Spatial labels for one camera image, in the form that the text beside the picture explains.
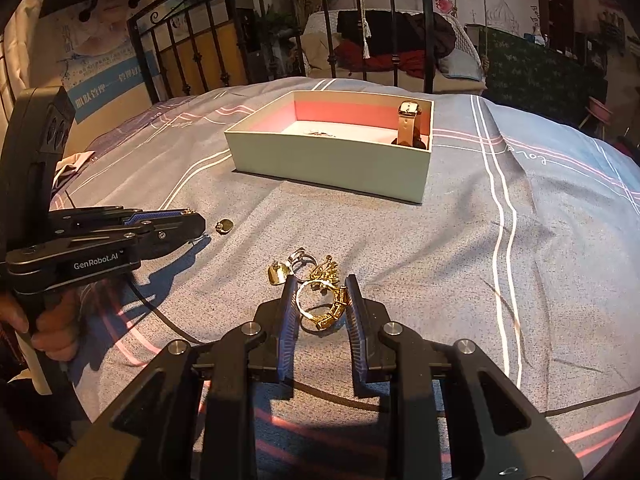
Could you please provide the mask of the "person's left hand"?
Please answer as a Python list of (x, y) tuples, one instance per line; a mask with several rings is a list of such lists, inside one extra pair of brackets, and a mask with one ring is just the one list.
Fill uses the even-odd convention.
[(58, 304), (39, 315), (34, 328), (17, 300), (1, 292), (1, 321), (19, 334), (32, 334), (32, 346), (49, 359), (69, 363), (78, 353), (88, 354), (97, 367), (113, 345), (102, 320), (102, 286), (91, 284), (62, 293)]

